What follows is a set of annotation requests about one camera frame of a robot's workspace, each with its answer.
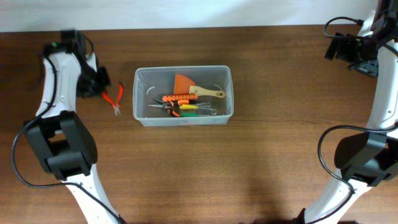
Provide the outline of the orange scraper with wooden handle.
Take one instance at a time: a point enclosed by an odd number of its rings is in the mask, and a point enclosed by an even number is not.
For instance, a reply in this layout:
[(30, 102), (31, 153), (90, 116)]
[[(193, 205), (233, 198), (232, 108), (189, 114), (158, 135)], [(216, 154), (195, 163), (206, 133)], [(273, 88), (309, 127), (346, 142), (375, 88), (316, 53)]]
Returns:
[(217, 98), (226, 97), (226, 93), (223, 90), (209, 90), (197, 86), (193, 80), (181, 74), (175, 75), (174, 95), (214, 96)]

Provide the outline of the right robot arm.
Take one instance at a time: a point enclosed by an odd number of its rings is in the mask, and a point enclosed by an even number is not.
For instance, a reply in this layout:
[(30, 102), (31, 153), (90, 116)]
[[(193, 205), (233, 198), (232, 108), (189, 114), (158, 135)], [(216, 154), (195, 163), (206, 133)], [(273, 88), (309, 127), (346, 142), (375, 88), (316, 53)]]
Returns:
[[(397, 176), (397, 1), (379, 1), (366, 20), (351, 21), (361, 28), (356, 35), (329, 34), (327, 26), (323, 28), (324, 36), (332, 39), (325, 57), (348, 62), (349, 70), (376, 78), (371, 115), (363, 128), (338, 125), (320, 136), (318, 158), (332, 179), (294, 223), (338, 223), (360, 196)], [(338, 129), (356, 134), (338, 143), (336, 170), (331, 171), (322, 159), (322, 143)]]

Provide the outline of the clear case of screwdrivers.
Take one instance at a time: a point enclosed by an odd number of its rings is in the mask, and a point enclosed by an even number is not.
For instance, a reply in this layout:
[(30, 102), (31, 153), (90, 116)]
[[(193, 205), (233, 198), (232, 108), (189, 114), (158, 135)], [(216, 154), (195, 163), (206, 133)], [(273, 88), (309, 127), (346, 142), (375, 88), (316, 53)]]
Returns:
[(180, 105), (179, 111), (183, 117), (215, 116), (218, 113), (210, 103)]

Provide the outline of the orange-black needle nose pliers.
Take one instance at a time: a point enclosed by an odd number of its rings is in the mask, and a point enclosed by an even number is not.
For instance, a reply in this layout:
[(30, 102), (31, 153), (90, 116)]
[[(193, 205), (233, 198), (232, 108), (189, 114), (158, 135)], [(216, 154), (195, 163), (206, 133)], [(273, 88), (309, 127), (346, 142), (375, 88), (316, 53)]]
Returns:
[(154, 99), (154, 101), (156, 102), (156, 104), (151, 104), (149, 106), (165, 109), (166, 112), (168, 112), (168, 114), (173, 117), (181, 117), (181, 115), (177, 113), (177, 111), (175, 110), (177, 106), (186, 105), (190, 103), (189, 100), (161, 101)]

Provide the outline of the orange drill bit holder strip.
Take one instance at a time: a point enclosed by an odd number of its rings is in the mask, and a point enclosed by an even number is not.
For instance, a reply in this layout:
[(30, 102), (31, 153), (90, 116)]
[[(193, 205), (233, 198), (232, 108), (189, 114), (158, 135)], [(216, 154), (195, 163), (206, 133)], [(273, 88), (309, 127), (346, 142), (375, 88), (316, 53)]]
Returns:
[(180, 100), (197, 100), (198, 95), (188, 94), (188, 95), (165, 95), (162, 97), (162, 101), (180, 101)]

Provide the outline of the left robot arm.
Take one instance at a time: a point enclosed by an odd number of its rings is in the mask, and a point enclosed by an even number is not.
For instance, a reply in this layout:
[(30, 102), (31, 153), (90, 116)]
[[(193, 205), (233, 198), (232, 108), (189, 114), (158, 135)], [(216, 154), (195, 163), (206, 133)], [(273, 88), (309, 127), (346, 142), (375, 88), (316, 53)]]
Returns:
[(101, 96), (111, 82), (98, 65), (92, 41), (78, 30), (63, 30), (42, 53), (45, 83), (35, 118), (22, 133), (57, 187), (74, 196), (88, 223), (124, 223), (101, 185), (93, 136), (76, 113), (76, 99)]

